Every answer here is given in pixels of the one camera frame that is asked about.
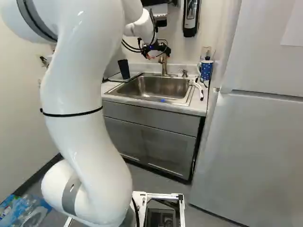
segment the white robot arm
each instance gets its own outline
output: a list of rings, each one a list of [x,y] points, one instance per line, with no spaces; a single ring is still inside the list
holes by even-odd
[[[149,12],[140,0],[2,4],[3,20],[18,36],[34,43],[57,43],[41,84],[41,104],[65,160],[45,175],[45,200],[88,226],[120,226],[132,200],[132,178],[106,131],[100,84],[124,31],[142,38],[144,54],[149,44],[161,46]]]

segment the white refrigerator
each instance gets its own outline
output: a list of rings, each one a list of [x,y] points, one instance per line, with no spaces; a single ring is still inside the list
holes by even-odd
[[[303,0],[242,1],[191,204],[250,227],[303,226],[302,45]]]

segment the gold faucet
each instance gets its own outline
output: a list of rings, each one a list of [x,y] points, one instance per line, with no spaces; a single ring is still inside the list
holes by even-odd
[[[168,76],[167,73],[167,55],[163,53],[159,58],[159,63],[162,65],[162,76]]]

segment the soap dispenser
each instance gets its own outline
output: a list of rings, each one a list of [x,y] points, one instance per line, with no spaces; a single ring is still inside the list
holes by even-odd
[[[196,35],[199,27],[200,0],[184,0],[183,34],[184,37]]]

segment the metal stand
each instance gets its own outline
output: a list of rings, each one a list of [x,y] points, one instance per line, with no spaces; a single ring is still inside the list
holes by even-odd
[[[180,218],[179,227],[185,227],[185,200],[183,194],[156,194],[146,192],[133,192],[133,198],[139,212],[140,227],[144,227],[147,218],[147,203],[155,200],[162,204],[172,207]],[[73,219],[68,217],[64,227],[70,227]]]
[[[68,217],[68,219],[66,220],[66,223],[64,224],[63,227],[70,227],[73,223],[74,219],[72,219],[71,217]]]

